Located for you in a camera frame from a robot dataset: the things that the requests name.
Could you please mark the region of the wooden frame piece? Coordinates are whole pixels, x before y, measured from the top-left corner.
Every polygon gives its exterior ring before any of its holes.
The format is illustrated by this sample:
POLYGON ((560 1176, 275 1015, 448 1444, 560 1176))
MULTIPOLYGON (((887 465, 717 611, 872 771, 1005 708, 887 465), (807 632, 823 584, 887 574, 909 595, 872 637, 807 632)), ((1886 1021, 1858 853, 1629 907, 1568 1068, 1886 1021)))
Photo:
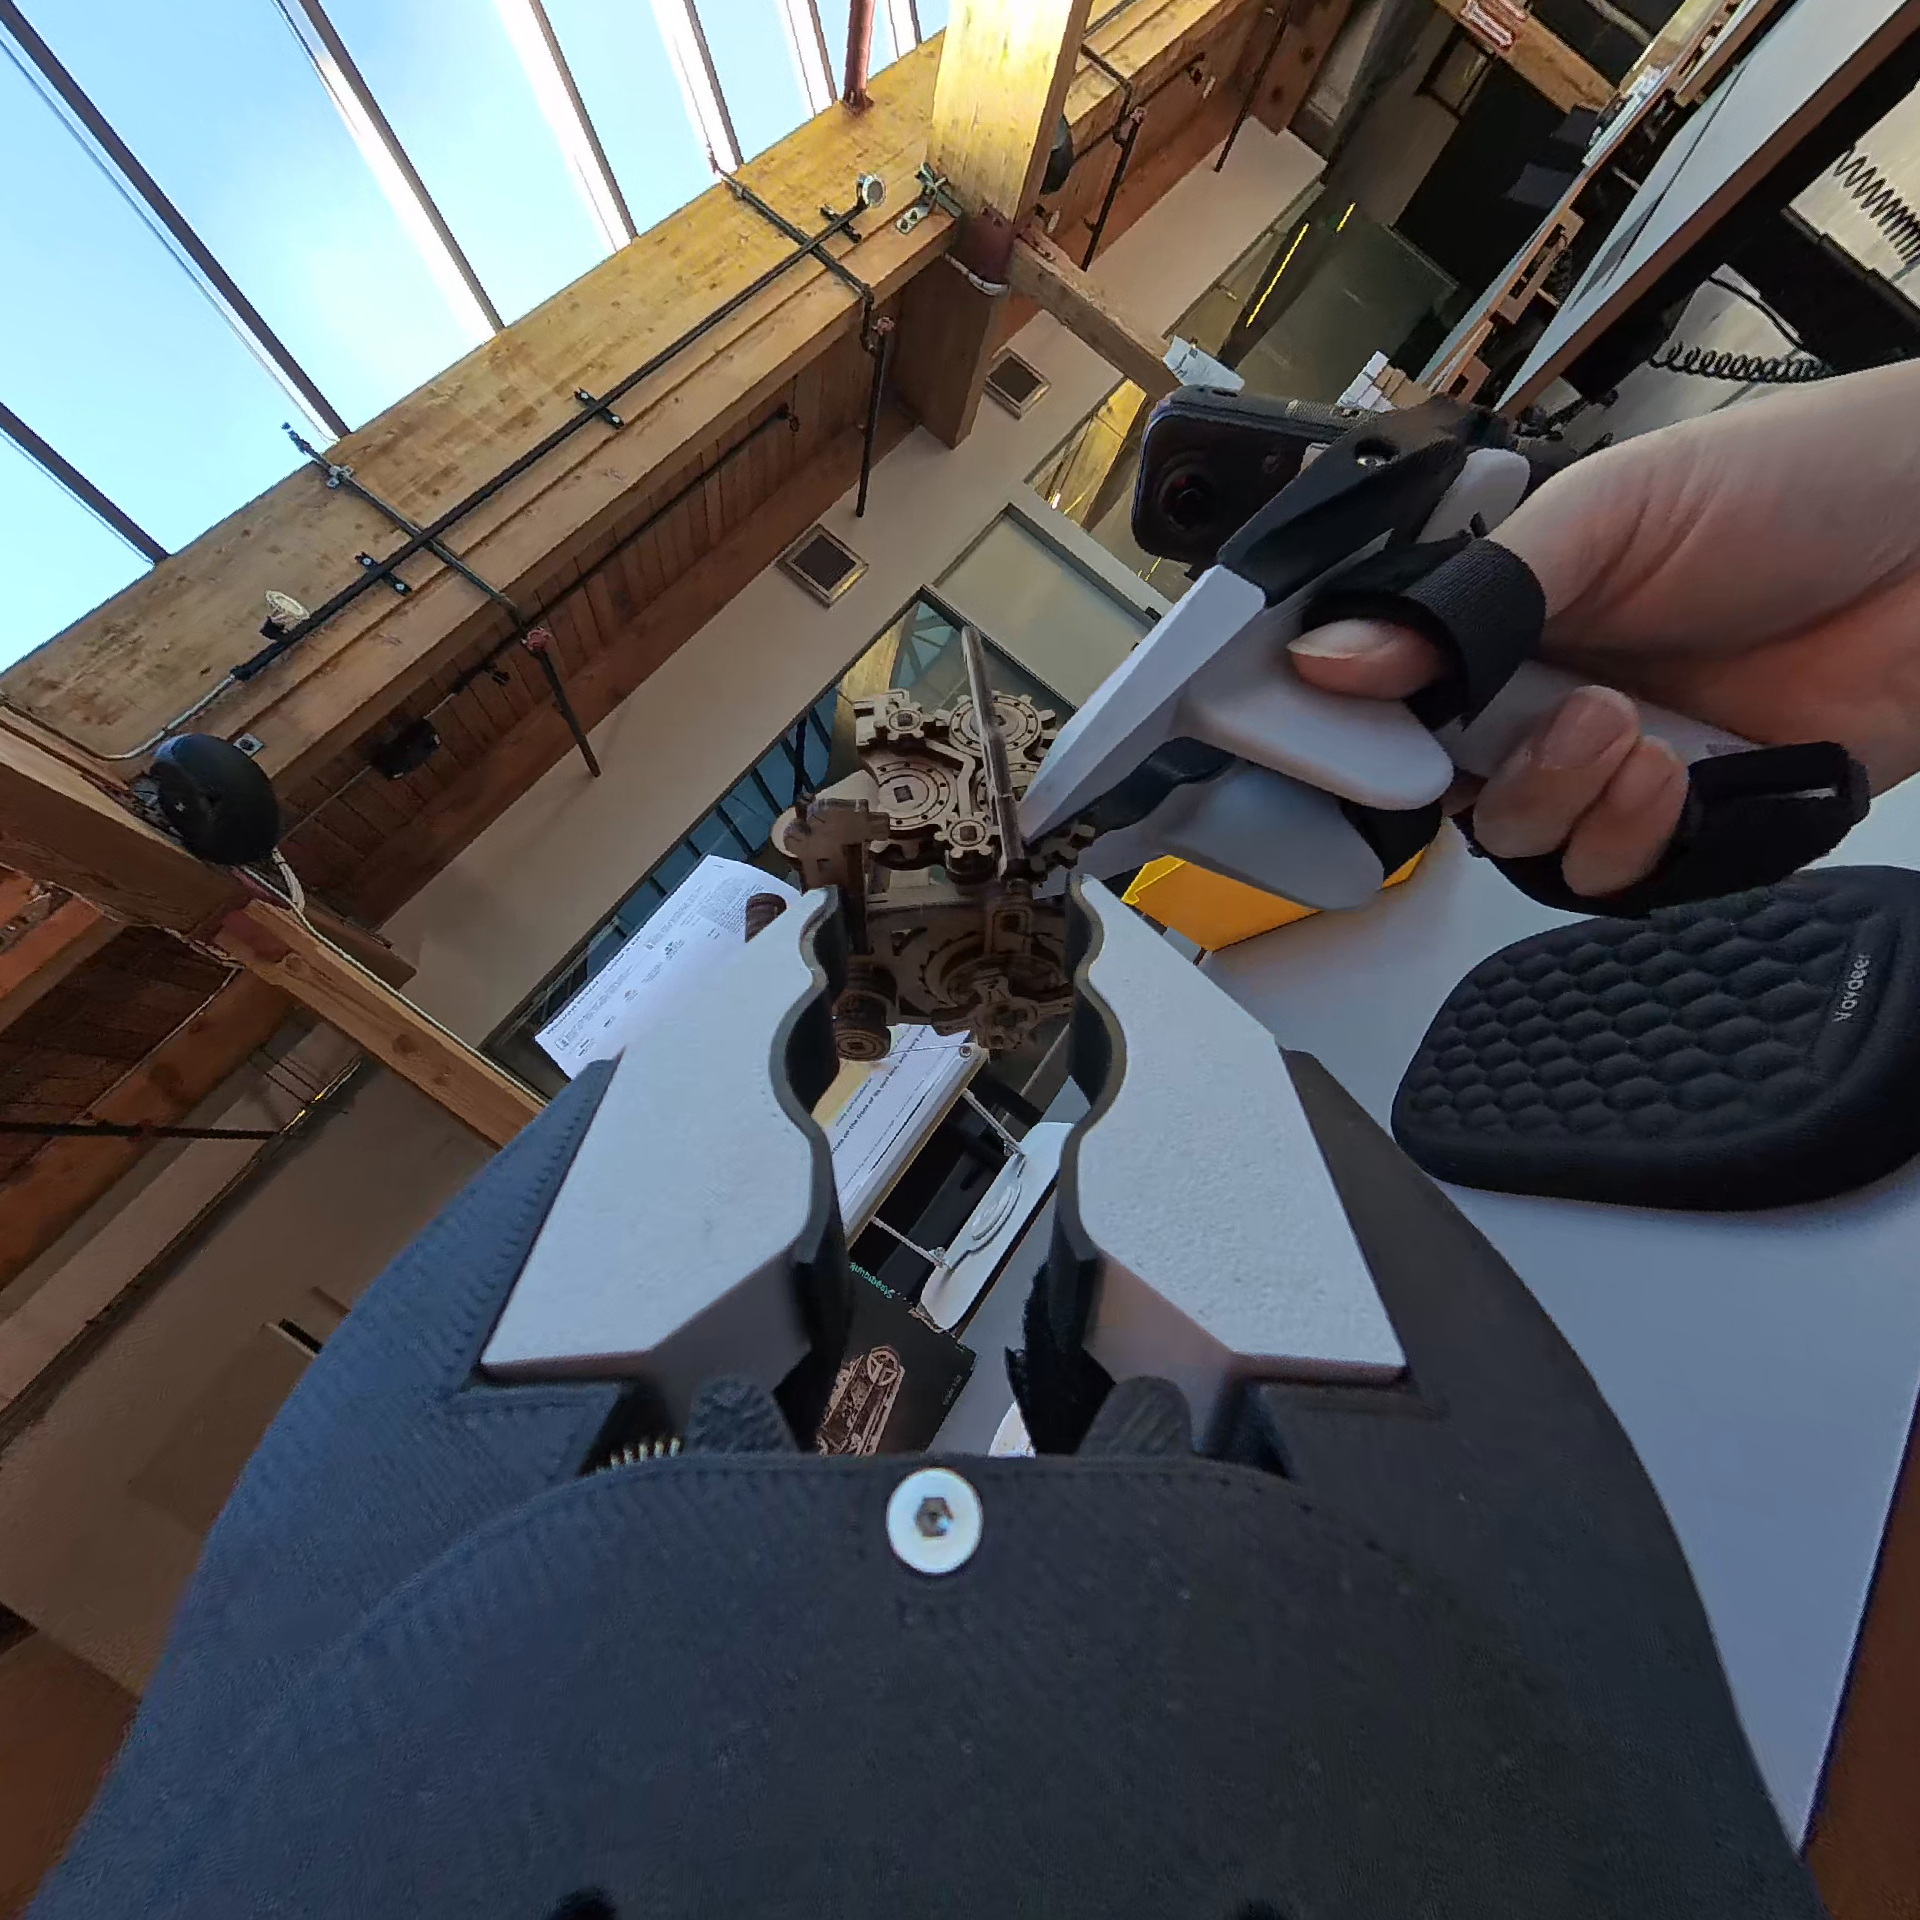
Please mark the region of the wooden frame piece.
POLYGON ((986 809, 996 831, 996 878, 1000 884, 1031 891, 1035 872, 1031 872, 1031 853, 1021 837, 1017 784, 1013 784, 1013 759, 1005 759, 1000 719, 996 719, 996 692, 986 680, 982 637, 969 620, 960 624, 960 659, 967 659, 969 697, 976 697, 976 738, 982 753, 986 809))

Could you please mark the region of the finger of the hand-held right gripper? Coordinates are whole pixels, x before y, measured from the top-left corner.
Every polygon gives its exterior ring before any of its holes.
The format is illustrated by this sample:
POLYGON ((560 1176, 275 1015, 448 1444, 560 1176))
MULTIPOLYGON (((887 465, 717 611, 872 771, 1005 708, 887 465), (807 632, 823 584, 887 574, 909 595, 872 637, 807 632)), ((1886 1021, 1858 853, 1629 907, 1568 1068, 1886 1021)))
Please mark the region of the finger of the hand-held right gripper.
POLYGON ((1054 738, 1021 799, 1021 837, 1046 843, 1067 824, 1133 831, 1186 784, 1218 779, 1232 753, 1188 738, 1181 702, 1188 680, 1265 611, 1265 585, 1211 566, 1054 738))
POLYGON ((1116 880, 1155 858, 1181 858, 1310 907, 1355 907, 1389 878, 1339 799, 1282 772, 1176 784, 1140 822, 1102 831, 1078 872, 1116 880))

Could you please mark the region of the yellow plastic bin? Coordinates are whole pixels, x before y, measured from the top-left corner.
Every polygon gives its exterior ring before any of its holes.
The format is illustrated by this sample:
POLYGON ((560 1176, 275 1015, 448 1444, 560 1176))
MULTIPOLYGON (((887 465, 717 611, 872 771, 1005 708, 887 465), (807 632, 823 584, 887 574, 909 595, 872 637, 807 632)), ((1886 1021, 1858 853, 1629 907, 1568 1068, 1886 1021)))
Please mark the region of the yellow plastic bin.
POLYGON ((1186 858, 1147 864, 1123 900, 1155 929, 1188 937, 1196 952, 1225 952, 1321 912, 1313 904, 1254 891, 1186 858))

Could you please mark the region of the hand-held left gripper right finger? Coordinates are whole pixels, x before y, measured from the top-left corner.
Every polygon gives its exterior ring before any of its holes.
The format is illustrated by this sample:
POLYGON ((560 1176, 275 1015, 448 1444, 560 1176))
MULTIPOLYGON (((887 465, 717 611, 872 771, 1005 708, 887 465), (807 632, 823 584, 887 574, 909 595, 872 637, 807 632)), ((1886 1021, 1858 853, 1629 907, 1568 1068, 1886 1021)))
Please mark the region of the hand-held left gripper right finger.
POLYGON ((1282 1042, 1102 880, 1067 891, 1074 1124, 1054 1233, 1005 1357, 1035 1456, 1123 1378, 1165 1378, 1196 1448, 1254 1384, 1405 1384, 1282 1042))

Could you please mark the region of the wooden gear model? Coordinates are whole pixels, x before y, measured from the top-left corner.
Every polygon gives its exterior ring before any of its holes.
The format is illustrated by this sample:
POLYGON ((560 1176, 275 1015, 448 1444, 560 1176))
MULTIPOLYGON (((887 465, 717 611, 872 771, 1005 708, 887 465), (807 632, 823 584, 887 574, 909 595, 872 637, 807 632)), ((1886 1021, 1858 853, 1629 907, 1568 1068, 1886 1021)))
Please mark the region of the wooden gear model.
POLYGON ((773 824, 801 891, 836 891, 845 984, 836 1042, 883 1062, 896 1027, 967 1036, 995 1057, 1067 1015, 1061 878, 1095 843, 1088 822, 1000 853, 1000 824, 1059 738, 1059 711, 996 696, 1000 772, 976 728, 976 697, 927 708, 909 692, 851 697, 856 771, 773 824))

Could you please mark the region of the black round speaker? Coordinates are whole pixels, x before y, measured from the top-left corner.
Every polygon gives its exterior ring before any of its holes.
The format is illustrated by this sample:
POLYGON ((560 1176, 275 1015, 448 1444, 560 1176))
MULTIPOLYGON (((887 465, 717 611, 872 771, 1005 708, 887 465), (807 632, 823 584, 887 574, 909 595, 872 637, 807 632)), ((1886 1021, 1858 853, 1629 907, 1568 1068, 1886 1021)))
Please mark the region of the black round speaker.
POLYGON ((263 867, 280 850, 280 800, 263 766, 226 738, 166 738, 144 772, 148 809, 207 867, 263 867))

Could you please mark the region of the black model kit box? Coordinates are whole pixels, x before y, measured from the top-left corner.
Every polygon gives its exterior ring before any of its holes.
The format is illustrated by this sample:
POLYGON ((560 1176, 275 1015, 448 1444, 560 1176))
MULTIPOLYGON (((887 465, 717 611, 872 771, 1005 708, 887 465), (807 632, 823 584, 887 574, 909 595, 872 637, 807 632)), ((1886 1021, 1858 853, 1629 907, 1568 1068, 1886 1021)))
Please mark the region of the black model kit box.
POLYGON ((851 1328, 814 1456, 923 1456, 976 1378, 976 1349, 935 1328, 898 1289, 851 1276, 851 1328))

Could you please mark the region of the person's right hand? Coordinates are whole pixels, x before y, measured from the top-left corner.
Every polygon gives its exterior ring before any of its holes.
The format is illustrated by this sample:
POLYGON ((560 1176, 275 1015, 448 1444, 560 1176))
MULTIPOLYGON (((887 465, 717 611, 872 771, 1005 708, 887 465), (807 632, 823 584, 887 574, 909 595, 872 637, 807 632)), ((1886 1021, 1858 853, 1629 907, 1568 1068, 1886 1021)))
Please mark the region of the person's right hand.
POLYGON ((1920 766, 1915 359, 1662 426, 1551 474, 1496 530, 1579 676, 1450 809, 1496 864, 1549 864, 1585 912, 1677 850, 1688 766, 1636 719, 1753 744, 1837 739, 1881 799, 1920 766))

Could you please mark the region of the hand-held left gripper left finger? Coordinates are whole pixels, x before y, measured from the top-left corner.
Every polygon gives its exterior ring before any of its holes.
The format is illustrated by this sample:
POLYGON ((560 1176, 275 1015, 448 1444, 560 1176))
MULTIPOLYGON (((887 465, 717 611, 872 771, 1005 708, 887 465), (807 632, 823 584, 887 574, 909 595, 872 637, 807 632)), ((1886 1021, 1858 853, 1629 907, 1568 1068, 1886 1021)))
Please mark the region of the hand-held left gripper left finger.
POLYGON ((674 1428, 724 1374, 813 1444, 851 1339, 828 1139, 840 891, 786 904, 626 1042, 482 1352, 510 1384, 618 1378, 674 1428))

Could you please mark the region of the printed instruction sheet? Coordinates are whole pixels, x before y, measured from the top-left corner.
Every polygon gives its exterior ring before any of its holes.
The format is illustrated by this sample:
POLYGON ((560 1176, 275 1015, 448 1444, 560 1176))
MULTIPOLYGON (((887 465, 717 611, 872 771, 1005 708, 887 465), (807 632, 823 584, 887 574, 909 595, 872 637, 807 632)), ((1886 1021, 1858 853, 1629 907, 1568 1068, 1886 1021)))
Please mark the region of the printed instruction sheet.
MULTIPOLYGON (((687 867, 674 891, 644 884, 646 923, 617 916, 587 948, 587 978, 560 1003, 524 1015, 524 1036, 539 1057, 579 1075, 587 1062, 617 1057, 646 1027, 732 968, 748 952, 750 900, 791 907, 801 891, 750 864, 709 853, 687 867)), ((883 1062, 856 1068, 848 1093, 823 1093, 820 1126, 828 1131, 840 1210, 848 1233, 869 1229, 883 1199, 898 1185, 916 1147, 981 1075, 982 1047, 933 1027, 896 1027, 883 1062)))

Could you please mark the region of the black wrist rest pad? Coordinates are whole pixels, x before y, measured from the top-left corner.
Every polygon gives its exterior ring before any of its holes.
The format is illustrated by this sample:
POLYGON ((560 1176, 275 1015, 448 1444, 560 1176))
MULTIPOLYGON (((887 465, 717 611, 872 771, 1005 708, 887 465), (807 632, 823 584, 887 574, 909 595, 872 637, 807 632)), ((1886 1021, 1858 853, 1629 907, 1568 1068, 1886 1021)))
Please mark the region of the black wrist rest pad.
POLYGON ((1438 1003, 1392 1140, 1458 1189, 1645 1210, 1786 1210, 1920 1153, 1920 880, 1819 867, 1585 916, 1438 1003))

